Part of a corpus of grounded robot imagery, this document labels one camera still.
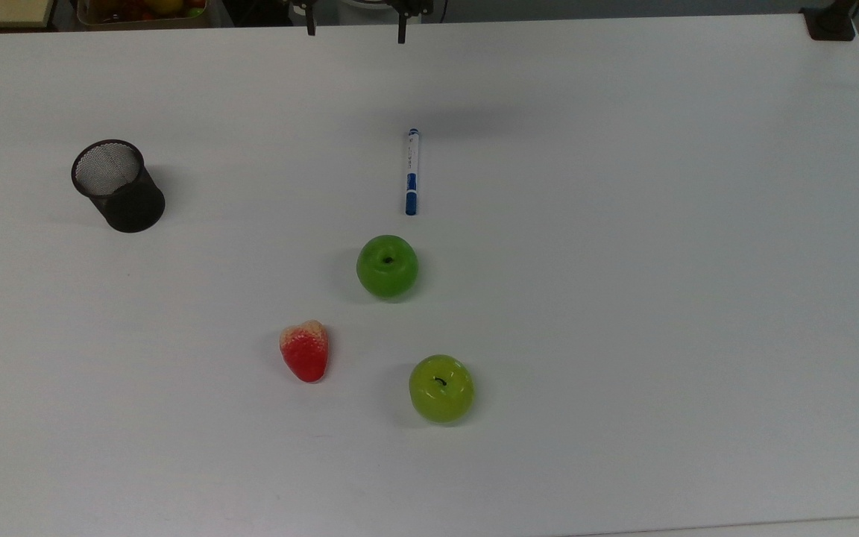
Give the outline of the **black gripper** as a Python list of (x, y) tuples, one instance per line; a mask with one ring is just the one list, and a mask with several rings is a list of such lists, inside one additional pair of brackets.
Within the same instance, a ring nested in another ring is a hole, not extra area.
[[(358, 1), (362, 4), (371, 4), (371, 6), (390, 7), (398, 13), (397, 24), (397, 43), (406, 43), (406, 30), (408, 30), (408, 17), (418, 15), (430, 15), (434, 11), (433, 1)], [(316, 22), (314, 13), (314, 4), (306, 5), (306, 28), (309, 35), (316, 35)]]

